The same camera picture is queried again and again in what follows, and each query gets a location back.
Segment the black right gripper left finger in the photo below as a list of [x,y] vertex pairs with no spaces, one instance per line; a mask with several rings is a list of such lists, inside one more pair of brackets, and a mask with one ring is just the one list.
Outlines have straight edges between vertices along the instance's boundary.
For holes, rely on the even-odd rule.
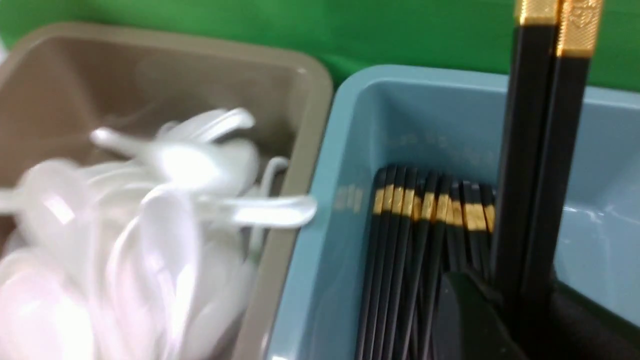
[[462,272],[441,278],[432,335],[436,360],[524,360],[494,306]]

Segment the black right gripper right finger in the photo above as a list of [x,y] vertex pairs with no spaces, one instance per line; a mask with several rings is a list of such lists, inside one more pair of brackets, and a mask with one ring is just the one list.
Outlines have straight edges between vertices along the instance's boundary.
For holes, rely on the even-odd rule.
[[639,326],[578,292],[553,292],[544,360],[638,360]]

